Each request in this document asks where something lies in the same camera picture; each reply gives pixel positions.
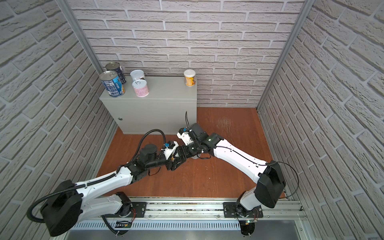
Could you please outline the white can with pull tab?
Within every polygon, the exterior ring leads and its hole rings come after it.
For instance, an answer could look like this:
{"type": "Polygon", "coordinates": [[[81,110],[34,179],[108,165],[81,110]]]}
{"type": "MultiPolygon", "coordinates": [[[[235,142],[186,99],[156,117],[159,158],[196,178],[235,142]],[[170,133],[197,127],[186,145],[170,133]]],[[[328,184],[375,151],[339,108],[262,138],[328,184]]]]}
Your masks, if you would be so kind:
{"type": "Polygon", "coordinates": [[[146,97],[150,93],[146,80],[133,81],[132,87],[139,98],[146,97]]]}

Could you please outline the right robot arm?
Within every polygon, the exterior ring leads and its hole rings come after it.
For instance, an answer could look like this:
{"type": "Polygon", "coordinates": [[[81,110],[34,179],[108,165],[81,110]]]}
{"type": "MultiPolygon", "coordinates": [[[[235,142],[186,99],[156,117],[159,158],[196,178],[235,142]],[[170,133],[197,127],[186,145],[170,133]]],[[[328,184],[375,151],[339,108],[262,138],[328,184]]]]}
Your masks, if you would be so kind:
{"type": "Polygon", "coordinates": [[[251,211],[257,206],[271,209],[276,206],[286,186],[279,163],[257,159],[216,133],[208,135],[197,123],[189,128],[181,128],[177,136],[184,142],[183,146],[178,147],[177,157],[181,160],[208,153],[231,164],[256,184],[238,200],[240,209],[251,211]]]}

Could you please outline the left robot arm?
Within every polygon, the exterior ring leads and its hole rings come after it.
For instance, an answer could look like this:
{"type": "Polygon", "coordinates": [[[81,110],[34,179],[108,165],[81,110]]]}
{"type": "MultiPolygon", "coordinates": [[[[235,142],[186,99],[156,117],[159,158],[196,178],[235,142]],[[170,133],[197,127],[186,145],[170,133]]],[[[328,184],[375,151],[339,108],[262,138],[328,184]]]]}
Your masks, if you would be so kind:
{"type": "Polygon", "coordinates": [[[112,173],[84,182],[62,182],[45,198],[41,207],[43,221],[50,235],[57,237],[77,223],[94,217],[103,220],[107,215],[135,218],[137,211],[125,193],[117,192],[110,197],[104,194],[138,182],[153,168],[165,166],[174,171],[189,157],[188,148],[177,142],[164,144],[160,152],[155,145],[148,144],[112,173]]]}

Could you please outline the orange can with white lid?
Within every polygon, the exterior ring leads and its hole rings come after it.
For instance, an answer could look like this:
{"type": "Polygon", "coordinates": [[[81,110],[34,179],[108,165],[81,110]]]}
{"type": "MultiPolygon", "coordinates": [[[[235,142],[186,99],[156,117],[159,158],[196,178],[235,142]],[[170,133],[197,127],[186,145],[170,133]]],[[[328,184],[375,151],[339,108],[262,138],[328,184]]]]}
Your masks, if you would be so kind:
{"type": "Polygon", "coordinates": [[[187,87],[193,87],[196,84],[196,72],[188,69],[184,71],[185,85],[187,87]]]}

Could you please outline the white can with date stamp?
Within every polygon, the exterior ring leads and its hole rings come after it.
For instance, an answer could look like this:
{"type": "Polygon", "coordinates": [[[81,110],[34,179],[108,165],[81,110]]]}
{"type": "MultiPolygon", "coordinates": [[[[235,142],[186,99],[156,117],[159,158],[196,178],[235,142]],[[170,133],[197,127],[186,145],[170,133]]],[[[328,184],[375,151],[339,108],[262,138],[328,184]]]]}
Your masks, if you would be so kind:
{"type": "Polygon", "coordinates": [[[133,70],[132,72],[130,72],[130,76],[133,82],[145,80],[145,73],[142,70],[133,70]]]}

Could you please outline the tall dark blue can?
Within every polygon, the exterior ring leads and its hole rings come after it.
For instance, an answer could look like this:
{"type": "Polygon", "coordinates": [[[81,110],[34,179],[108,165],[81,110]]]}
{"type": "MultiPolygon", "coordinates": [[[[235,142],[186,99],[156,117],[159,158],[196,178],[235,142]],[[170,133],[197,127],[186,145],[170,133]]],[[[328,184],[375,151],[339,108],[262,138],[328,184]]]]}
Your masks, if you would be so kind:
{"type": "Polygon", "coordinates": [[[125,77],[123,68],[120,65],[120,63],[118,63],[118,62],[110,62],[110,63],[106,64],[105,68],[106,68],[107,71],[115,71],[115,72],[117,72],[117,74],[119,76],[120,82],[122,84],[126,83],[126,77],[125,77]]]}

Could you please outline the large blue can gold lid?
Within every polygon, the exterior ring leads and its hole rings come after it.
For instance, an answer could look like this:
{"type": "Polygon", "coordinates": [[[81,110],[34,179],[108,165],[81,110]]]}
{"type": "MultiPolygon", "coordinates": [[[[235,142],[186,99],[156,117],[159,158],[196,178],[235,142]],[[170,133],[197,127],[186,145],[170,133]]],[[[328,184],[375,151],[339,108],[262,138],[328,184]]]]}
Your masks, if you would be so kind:
{"type": "Polygon", "coordinates": [[[111,97],[120,97],[125,93],[123,84],[120,82],[116,71],[106,71],[99,75],[106,91],[111,97]]]}

